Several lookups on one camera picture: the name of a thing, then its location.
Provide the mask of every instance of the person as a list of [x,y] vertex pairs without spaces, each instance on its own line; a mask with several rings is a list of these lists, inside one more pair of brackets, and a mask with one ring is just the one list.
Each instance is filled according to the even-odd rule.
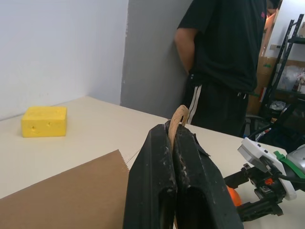
[[174,38],[188,72],[188,123],[239,136],[266,21],[266,0],[193,0]]

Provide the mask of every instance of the black pants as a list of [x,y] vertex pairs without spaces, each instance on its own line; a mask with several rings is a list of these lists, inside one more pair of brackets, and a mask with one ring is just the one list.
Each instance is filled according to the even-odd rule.
[[190,75],[183,104],[190,110],[188,124],[217,132],[242,136],[248,95],[238,93],[209,79],[194,84]]

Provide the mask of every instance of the table surface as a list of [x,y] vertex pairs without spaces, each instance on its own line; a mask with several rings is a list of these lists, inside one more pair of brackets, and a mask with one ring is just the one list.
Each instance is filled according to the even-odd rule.
[[[83,97],[64,103],[68,108],[65,137],[23,138],[21,116],[0,122],[0,198],[76,167],[116,149],[131,168],[148,131],[167,121],[162,117]],[[238,172],[245,159],[237,151],[241,138],[187,125],[202,148],[211,155],[224,177]],[[282,149],[264,146],[269,151]],[[243,202],[258,198],[248,182],[237,189]],[[305,193],[284,200],[283,216],[266,216],[244,224],[245,229],[302,229]]]

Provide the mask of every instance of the yellow sponge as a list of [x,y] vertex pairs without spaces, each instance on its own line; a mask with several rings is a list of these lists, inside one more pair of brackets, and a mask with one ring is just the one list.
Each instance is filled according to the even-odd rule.
[[56,106],[33,106],[21,120],[23,137],[65,136],[67,108]]

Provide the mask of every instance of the orange ball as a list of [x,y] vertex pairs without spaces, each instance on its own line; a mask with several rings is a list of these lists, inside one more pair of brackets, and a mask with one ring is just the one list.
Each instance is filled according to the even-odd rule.
[[228,191],[229,191],[229,193],[230,193],[230,196],[231,196],[231,198],[232,198],[232,200],[233,200],[234,205],[235,205],[236,207],[241,206],[242,200],[240,199],[240,196],[239,196],[239,194],[236,192],[236,190],[235,190],[234,188],[231,188],[231,187],[228,187],[228,186],[227,186],[227,188],[228,188]]

